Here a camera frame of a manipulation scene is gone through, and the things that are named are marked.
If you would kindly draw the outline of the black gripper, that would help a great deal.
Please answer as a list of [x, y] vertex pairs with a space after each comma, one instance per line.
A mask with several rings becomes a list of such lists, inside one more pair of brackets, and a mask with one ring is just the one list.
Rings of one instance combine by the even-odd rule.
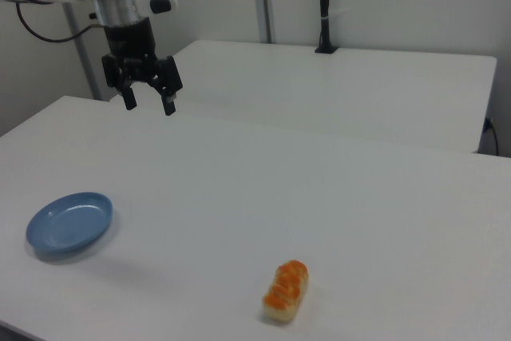
[[165, 115], [175, 113], [176, 93], [183, 83], [173, 56], [157, 58], [150, 19], [143, 18], [128, 26], [105, 26], [104, 31], [110, 49], [101, 58], [106, 84], [121, 94], [125, 108], [137, 107], [132, 84], [150, 81], [160, 94]]

